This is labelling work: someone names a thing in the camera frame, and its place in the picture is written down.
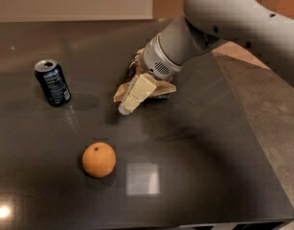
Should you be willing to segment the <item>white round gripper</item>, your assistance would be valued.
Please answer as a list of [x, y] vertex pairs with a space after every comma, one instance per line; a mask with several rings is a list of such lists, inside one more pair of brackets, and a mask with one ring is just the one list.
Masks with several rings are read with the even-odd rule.
[[123, 115], [131, 114], [156, 89], [156, 79], [170, 80], [183, 66], [172, 62], [160, 45], [159, 35], [155, 36], [144, 48], [142, 66], [149, 74], [136, 75], [127, 87], [118, 110]]

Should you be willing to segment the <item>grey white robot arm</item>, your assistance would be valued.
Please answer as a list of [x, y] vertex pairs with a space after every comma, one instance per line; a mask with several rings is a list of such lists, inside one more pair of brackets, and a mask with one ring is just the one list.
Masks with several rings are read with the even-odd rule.
[[184, 14], [139, 50], [129, 80], [117, 90], [119, 112], [175, 90], [170, 83], [184, 63], [231, 41], [249, 51], [294, 88], [294, 19], [256, 0], [184, 0]]

